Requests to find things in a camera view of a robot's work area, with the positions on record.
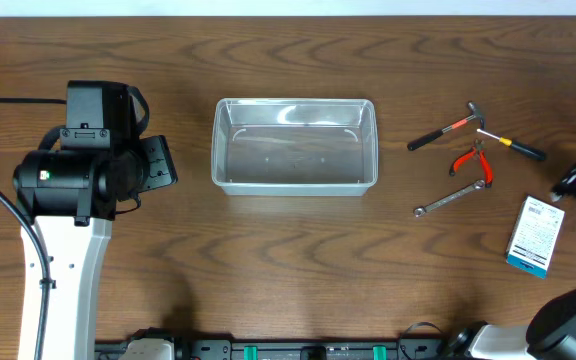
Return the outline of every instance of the wooden table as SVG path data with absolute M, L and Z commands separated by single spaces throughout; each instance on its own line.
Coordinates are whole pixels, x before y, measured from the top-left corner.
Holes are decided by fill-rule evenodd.
M 65 98 L 70 79 L 141 89 L 146 135 L 166 135 L 179 183 L 119 217 L 106 254 L 98 339 L 149 326 L 236 338 L 392 338 L 409 324 L 530 321 L 576 288 L 576 202 L 548 278 L 505 263 L 526 195 L 547 199 L 576 160 L 576 18 L 0 19 L 0 96 Z M 361 198 L 227 197 L 210 178 L 224 97 L 367 98 L 379 181 Z M 536 163 L 487 142 L 490 190 L 416 219 L 413 208 L 481 176 L 451 162 L 475 125 L 406 143 L 484 108 L 488 128 L 547 150 Z M 0 105 L 0 188 L 61 105 Z M 0 359 L 16 356 L 19 226 L 0 205 Z

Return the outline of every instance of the red pliers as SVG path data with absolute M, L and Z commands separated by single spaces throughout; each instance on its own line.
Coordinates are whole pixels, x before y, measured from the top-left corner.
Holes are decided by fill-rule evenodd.
M 484 174 L 486 175 L 486 187 L 492 186 L 492 169 L 488 160 L 484 156 L 484 142 L 477 139 L 475 144 L 472 146 L 470 151 L 461 155 L 454 163 L 450 166 L 449 174 L 450 176 L 455 176 L 459 167 L 473 156 L 479 157 L 479 162 L 481 162 L 481 167 L 484 169 Z

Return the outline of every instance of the yellow and black screwdriver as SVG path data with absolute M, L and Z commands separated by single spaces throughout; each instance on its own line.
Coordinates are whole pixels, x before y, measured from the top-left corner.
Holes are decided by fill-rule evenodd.
M 488 135 L 493 139 L 497 139 L 497 140 L 499 140 L 500 143 L 508 146 L 509 148 L 511 148 L 511 149 L 513 149 L 513 150 L 515 150 L 515 151 L 517 151 L 517 152 L 519 152 L 519 153 L 523 154 L 524 156 L 527 156 L 531 159 L 535 159 L 537 161 L 546 160 L 546 153 L 544 153 L 541 150 L 537 150 L 537 149 L 530 147 L 528 145 L 524 145 L 524 144 L 522 144 L 516 140 L 510 140 L 510 139 L 503 138 L 501 136 L 493 135 L 493 134 L 486 132 L 484 130 L 481 130 L 481 129 L 477 129 L 477 132 L 482 133 L 484 135 Z

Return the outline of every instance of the black and red hammer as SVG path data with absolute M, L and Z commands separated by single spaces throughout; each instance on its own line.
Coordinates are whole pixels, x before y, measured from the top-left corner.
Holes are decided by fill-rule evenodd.
M 484 119 L 484 114 L 481 112 L 481 110 L 479 109 L 477 104 L 470 101 L 470 102 L 468 102 L 468 108 L 472 112 L 472 114 L 470 116 L 468 116 L 467 118 L 463 118 L 452 125 L 448 125 L 443 129 L 435 130 L 435 131 L 431 132 L 430 134 L 426 134 L 417 140 L 413 140 L 413 141 L 409 142 L 408 143 L 408 150 L 410 150 L 410 151 L 417 150 L 420 147 L 428 144 L 429 142 L 438 139 L 441 135 L 447 133 L 448 131 L 454 130 L 460 126 L 465 125 L 470 120 L 479 119 L 479 122 L 481 123 L 480 128 L 482 130 L 484 130 L 486 128 L 486 119 Z

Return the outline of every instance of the wrench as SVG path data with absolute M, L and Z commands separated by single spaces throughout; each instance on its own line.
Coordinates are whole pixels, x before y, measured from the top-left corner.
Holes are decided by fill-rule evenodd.
M 457 191 L 454 194 L 448 195 L 445 198 L 439 200 L 439 201 L 435 201 L 434 203 L 427 205 L 427 206 L 422 206 L 422 207 L 418 207 L 416 208 L 412 213 L 415 214 L 416 217 L 420 217 L 425 215 L 426 213 L 429 213 L 433 210 L 435 210 L 436 208 L 445 205 L 455 199 L 458 199 L 468 193 L 471 193 L 475 190 L 481 190 L 484 188 L 484 186 L 486 185 L 486 182 L 483 180 L 477 180 L 474 183 L 472 183 L 469 186 L 466 186 L 465 188 Z

